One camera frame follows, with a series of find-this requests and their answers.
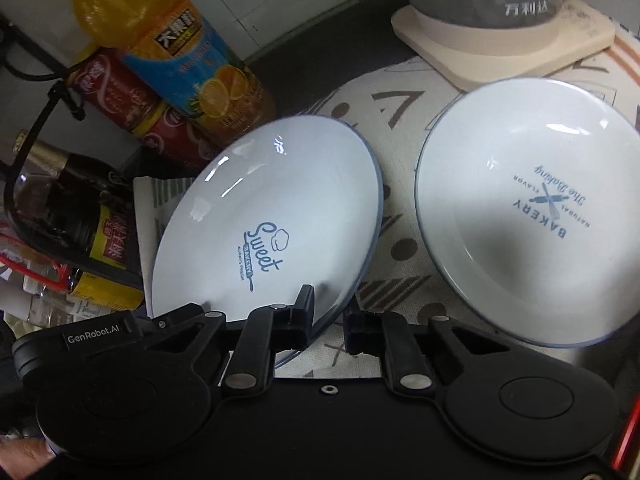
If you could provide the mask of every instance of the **red label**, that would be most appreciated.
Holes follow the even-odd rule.
[[[113,54],[105,51],[78,72],[74,85],[84,98],[121,128],[130,130],[160,97]]]
[[[125,264],[125,247],[127,243],[126,218],[112,212],[102,222],[102,234],[106,238],[102,255],[123,266]]]
[[[202,138],[199,129],[171,107],[164,111],[141,141],[156,152],[194,170],[203,170],[218,152],[208,140]]]

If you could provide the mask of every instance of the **black cable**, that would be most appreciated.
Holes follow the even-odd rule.
[[[82,65],[84,65],[86,62],[88,62],[89,60],[97,56],[101,51],[102,49],[98,48],[90,56],[76,63],[75,65],[70,66],[64,72],[52,72],[50,74],[42,74],[42,75],[27,74],[22,70],[18,70],[15,66],[10,64],[6,60],[6,58],[3,58],[1,63],[2,63],[2,66],[4,66],[11,75],[13,75],[14,77],[17,77],[18,79],[23,79],[24,81],[43,82],[43,81],[53,81],[55,79],[64,80],[67,77],[69,77],[73,72],[75,72],[80,67],[82,67]]]

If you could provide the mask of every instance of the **metal screw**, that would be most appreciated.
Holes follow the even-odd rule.
[[[408,390],[426,390],[433,384],[433,381],[426,375],[409,374],[400,379],[400,384]]]
[[[225,379],[229,388],[234,390],[248,390],[257,384],[257,379],[251,374],[233,374]]]
[[[320,391],[325,395],[335,395],[336,393],[338,393],[338,388],[336,388],[332,384],[325,384],[322,388],[320,388]]]

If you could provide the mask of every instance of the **red can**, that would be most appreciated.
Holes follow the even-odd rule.
[[[160,96],[105,49],[71,76],[70,85],[121,128],[132,130]]]
[[[218,150],[200,130],[166,102],[160,103],[133,130],[142,144],[161,155],[194,170],[201,171]]]

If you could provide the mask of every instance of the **white plate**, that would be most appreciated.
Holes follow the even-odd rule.
[[[323,330],[364,275],[382,200],[376,158],[343,122],[297,116],[254,130],[178,204],[156,257],[154,316],[193,302],[246,319],[310,284]]]
[[[477,313],[542,346],[606,338],[640,308],[640,137],[564,82],[512,79],[457,102],[415,182],[431,257]]]

